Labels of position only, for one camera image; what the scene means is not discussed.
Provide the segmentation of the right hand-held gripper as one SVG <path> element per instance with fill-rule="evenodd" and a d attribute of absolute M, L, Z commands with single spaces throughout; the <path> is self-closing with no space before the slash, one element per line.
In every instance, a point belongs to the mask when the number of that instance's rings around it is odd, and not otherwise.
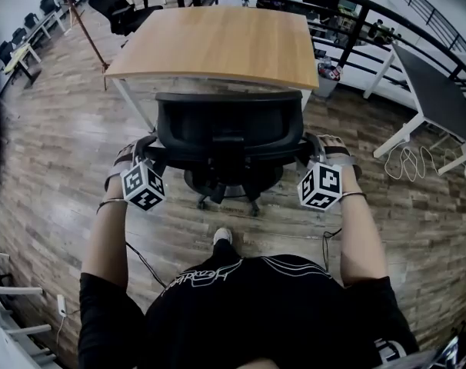
<path fill-rule="evenodd" d="M 330 161 L 318 139 L 308 139 L 313 150 L 307 161 L 297 160 L 300 204 L 316 211 L 327 211 L 341 198 L 341 165 Z"/>

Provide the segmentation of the black mesh office chair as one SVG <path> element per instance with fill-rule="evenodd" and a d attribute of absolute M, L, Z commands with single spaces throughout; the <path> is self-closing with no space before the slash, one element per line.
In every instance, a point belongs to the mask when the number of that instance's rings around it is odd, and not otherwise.
<path fill-rule="evenodd" d="M 251 215 L 257 199 L 282 178 L 285 165 L 306 166 L 318 152 L 304 132 L 300 91 L 234 94 L 159 92 L 155 131 L 138 140 L 138 161 L 184 172 L 199 193 L 198 208 L 210 199 L 246 197 Z"/>

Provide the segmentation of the person's right forearm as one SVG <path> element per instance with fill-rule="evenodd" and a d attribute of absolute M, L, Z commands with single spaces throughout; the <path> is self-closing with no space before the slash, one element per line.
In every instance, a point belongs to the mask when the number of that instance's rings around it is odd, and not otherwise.
<path fill-rule="evenodd" d="M 341 260 L 344 286 L 388 276 L 384 248 L 352 166 L 342 169 Z"/>

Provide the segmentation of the person's left forearm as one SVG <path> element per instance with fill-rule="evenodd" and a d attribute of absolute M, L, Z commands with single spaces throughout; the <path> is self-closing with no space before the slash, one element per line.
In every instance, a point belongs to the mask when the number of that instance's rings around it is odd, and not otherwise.
<path fill-rule="evenodd" d="M 123 198 L 102 199 L 95 216 L 82 272 L 97 276 L 120 288 L 128 286 L 128 259 L 125 239 L 127 203 Z"/>

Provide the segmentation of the person's right hand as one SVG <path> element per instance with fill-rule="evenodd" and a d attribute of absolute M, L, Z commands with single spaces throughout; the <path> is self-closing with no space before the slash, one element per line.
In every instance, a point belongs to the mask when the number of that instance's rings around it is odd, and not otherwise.
<path fill-rule="evenodd" d="M 356 158 L 350 154 L 343 143 L 340 145 L 329 145 L 327 141 L 331 138 L 332 136 L 330 135 L 318 136 L 318 142 L 321 147 L 319 154 L 320 161 L 327 165 L 352 166 L 356 180 L 358 180 L 361 177 L 362 170 L 357 165 Z"/>

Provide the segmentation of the white trash bin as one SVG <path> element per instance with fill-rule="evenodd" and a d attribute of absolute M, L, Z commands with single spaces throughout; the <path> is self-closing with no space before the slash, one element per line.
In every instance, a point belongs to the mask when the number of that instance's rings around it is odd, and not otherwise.
<path fill-rule="evenodd" d="M 325 63 L 318 63 L 318 88 L 314 90 L 316 96 L 329 98 L 335 87 L 339 83 L 342 74 L 342 67 L 328 66 Z"/>

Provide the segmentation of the person's black printed shirt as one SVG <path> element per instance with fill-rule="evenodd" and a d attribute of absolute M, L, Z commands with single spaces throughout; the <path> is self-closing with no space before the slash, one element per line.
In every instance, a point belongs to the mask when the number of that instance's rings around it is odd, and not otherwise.
<path fill-rule="evenodd" d="M 418 344 L 389 278 L 342 287 L 294 255 L 208 262 L 143 311 L 114 284 L 81 276 L 79 369 L 371 369 Z"/>

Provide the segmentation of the dark grey table white legs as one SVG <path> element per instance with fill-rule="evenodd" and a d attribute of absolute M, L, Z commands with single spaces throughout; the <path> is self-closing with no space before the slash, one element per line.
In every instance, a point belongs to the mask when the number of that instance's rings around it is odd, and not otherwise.
<path fill-rule="evenodd" d="M 425 60 L 397 44 L 391 51 L 372 83 L 366 88 L 368 98 L 393 62 L 401 66 L 402 74 L 410 89 L 417 114 L 402 128 L 377 148 L 375 158 L 390 152 L 410 138 L 411 133 L 424 123 L 432 124 L 462 141 L 462 155 L 437 170 L 442 175 L 466 162 L 466 98 L 460 88 Z"/>

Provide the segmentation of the black metal balcony railing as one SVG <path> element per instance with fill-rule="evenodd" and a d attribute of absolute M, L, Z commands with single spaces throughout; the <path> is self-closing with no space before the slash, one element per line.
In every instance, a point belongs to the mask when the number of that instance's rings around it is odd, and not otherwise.
<path fill-rule="evenodd" d="M 361 45 L 373 45 L 382 51 L 388 51 L 391 44 L 397 42 L 407 45 L 418 53 L 442 68 L 445 74 L 466 95 L 466 61 L 461 58 L 462 52 L 453 52 L 436 39 L 436 35 L 428 26 L 419 28 L 397 12 L 385 8 L 371 0 L 255 0 L 258 7 L 283 12 L 298 13 L 308 20 L 311 33 L 333 32 L 334 40 L 324 38 L 323 45 L 333 46 L 342 51 L 337 59 L 342 65 L 369 72 L 370 68 L 349 60 L 351 55 L 360 55 L 367 60 L 377 61 L 377 57 L 366 52 L 360 52 L 356 48 Z M 212 5 L 218 0 L 191 0 L 192 6 Z M 185 0 L 177 0 L 179 6 L 184 6 Z M 374 12 L 396 22 L 404 29 L 417 35 L 438 50 L 453 63 L 449 68 L 437 58 L 433 57 L 422 47 L 413 45 L 400 32 L 391 31 L 377 22 L 369 22 L 368 14 Z"/>

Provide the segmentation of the light wooden table white legs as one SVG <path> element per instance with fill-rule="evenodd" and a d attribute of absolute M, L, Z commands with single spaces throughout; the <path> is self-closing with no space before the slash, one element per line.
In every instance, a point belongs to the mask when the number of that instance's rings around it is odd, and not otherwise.
<path fill-rule="evenodd" d="M 213 78 L 277 85 L 301 92 L 306 105 L 318 70 L 303 15 L 216 5 L 168 8 L 149 15 L 105 72 L 129 108 L 154 125 L 128 78 Z"/>

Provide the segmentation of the brown wooden coat stand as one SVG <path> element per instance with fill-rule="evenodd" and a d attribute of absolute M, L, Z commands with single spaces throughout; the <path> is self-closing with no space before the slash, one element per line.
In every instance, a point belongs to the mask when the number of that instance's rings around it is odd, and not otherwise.
<path fill-rule="evenodd" d="M 69 7 L 69 12 L 71 14 L 71 18 L 75 19 L 76 22 L 79 24 L 79 26 L 80 26 L 81 30 L 83 31 L 86 39 L 88 40 L 88 43 L 92 47 L 93 52 L 96 54 L 96 56 L 97 56 L 97 58 L 98 58 L 98 60 L 100 62 L 100 65 L 102 67 L 104 91 L 107 91 L 108 86 L 107 86 L 107 81 L 106 81 L 106 77 L 105 77 L 105 72 L 106 72 L 109 64 L 103 59 L 102 54 L 100 53 L 100 51 L 98 50 L 98 48 L 97 48 L 96 44 L 94 43 L 92 37 L 90 36 L 84 22 L 82 21 L 82 18 L 80 16 L 78 10 L 75 7 L 75 4 L 73 3 L 73 0 L 66 0 L 66 2 L 67 2 L 68 7 Z"/>

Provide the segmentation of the yellowish small table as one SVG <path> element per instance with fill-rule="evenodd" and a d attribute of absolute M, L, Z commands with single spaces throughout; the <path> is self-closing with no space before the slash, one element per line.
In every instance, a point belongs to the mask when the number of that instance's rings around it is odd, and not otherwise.
<path fill-rule="evenodd" d="M 42 62 L 42 60 L 35 52 L 33 47 L 29 43 L 25 43 L 23 46 L 20 46 L 11 53 L 11 59 L 9 60 L 8 64 L 3 68 L 3 72 L 6 75 L 10 75 L 16 69 L 18 69 L 28 79 L 28 81 L 25 84 L 25 88 L 30 88 L 35 83 L 36 79 L 39 77 L 41 70 L 37 70 L 31 73 L 28 70 L 28 68 L 25 67 L 25 63 L 23 62 L 23 59 L 26 55 L 31 55 L 39 64 Z"/>

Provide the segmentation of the long white desk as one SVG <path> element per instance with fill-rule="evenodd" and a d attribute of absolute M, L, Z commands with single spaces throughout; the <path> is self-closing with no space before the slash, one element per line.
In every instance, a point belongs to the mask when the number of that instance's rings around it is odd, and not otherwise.
<path fill-rule="evenodd" d="M 56 12 L 56 10 L 53 10 L 35 24 L 35 27 L 24 37 L 24 40 L 26 42 L 30 42 L 40 31 L 43 32 L 46 38 L 51 39 L 52 37 L 48 32 L 48 26 L 53 22 L 58 24 L 63 33 L 67 32 L 58 13 Z"/>

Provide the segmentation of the white desk frame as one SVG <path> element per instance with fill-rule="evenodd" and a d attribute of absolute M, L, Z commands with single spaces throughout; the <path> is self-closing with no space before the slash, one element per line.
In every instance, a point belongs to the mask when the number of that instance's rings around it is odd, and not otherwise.
<path fill-rule="evenodd" d="M 8 260 L 0 253 L 0 260 Z M 56 355 L 47 347 L 37 344 L 33 337 L 52 329 L 49 324 L 32 327 L 19 325 L 13 313 L 1 302 L 2 298 L 19 298 L 41 294 L 41 288 L 16 288 L 0 286 L 0 369 L 61 369 L 55 362 Z"/>

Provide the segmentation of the black wall railing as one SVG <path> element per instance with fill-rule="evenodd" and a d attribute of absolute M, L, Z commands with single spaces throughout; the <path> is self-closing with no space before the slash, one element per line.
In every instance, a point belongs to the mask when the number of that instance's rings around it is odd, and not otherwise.
<path fill-rule="evenodd" d="M 436 39 L 450 51 L 466 54 L 466 40 L 461 33 L 428 1 L 403 0 L 407 6 L 424 20 Z"/>

